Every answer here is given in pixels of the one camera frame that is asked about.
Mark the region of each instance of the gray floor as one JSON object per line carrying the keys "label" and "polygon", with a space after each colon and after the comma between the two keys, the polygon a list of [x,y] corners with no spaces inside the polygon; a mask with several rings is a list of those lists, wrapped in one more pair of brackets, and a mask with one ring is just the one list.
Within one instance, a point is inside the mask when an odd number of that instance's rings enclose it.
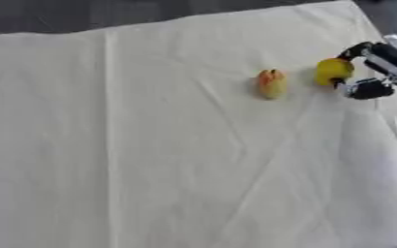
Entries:
{"label": "gray floor", "polygon": [[[0,0],[0,33],[69,33],[182,16],[324,0]],[[397,33],[397,0],[355,0],[383,33]]]}

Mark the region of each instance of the yellow fruit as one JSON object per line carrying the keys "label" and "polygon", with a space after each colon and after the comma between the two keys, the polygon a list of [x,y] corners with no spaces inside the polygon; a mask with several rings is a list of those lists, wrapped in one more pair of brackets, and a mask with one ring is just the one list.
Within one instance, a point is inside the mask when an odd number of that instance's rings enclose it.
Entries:
{"label": "yellow fruit", "polygon": [[353,64],[340,58],[322,60],[316,68],[315,80],[319,85],[332,85],[334,78],[352,77]]}
{"label": "yellow fruit", "polygon": [[258,75],[259,93],[267,99],[275,99],[286,93],[285,75],[278,70],[264,70]]}

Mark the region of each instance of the white tablecloth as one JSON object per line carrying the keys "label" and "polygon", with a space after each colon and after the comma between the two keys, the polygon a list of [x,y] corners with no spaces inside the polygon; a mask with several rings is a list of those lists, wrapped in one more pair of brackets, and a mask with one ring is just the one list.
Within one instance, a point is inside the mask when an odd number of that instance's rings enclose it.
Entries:
{"label": "white tablecloth", "polygon": [[397,94],[312,81],[380,38],[350,1],[1,35],[0,248],[397,247]]}

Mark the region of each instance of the wrinkled fabric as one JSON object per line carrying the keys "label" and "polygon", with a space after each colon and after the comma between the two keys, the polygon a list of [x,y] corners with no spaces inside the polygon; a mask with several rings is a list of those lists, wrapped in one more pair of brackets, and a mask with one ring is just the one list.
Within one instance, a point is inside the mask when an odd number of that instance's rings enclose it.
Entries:
{"label": "wrinkled fabric", "polygon": [[0,248],[397,247],[397,94],[313,83],[380,39],[350,1],[1,35]]}

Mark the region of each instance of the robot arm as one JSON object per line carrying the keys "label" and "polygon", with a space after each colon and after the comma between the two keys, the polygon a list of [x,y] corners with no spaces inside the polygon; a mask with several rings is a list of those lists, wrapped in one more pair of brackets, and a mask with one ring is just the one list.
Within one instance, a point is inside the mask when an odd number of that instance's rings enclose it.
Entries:
{"label": "robot arm", "polygon": [[365,58],[364,64],[384,75],[383,79],[368,78],[354,83],[335,79],[336,88],[349,98],[358,100],[390,96],[397,86],[397,48],[383,43],[361,43],[342,52],[338,58],[351,62],[354,58]]}

